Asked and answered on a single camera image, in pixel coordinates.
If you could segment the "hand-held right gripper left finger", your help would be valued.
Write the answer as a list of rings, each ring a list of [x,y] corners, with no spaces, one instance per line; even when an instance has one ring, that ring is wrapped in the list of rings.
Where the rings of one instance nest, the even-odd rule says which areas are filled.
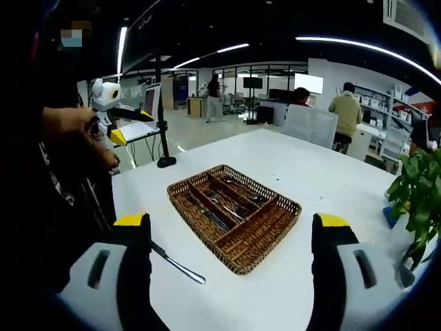
[[[119,219],[70,268],[59,293],[90,330],[146,330],[150,324],[151,224],[149,214]]]

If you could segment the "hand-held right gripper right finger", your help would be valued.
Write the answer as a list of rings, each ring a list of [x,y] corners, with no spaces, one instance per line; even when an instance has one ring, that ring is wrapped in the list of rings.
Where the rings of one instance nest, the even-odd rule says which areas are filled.
[[[375,330],[405,294],[393,261],[341,217],[314,215],[311,252],[312,330]]]

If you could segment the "person's left hand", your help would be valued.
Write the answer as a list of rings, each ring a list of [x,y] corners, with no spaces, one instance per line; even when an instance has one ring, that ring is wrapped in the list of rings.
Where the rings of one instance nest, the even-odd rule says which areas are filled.
[[[79,114],[79,128],[86,134],[99,135],[99,118],[94,108],[77,108]]]

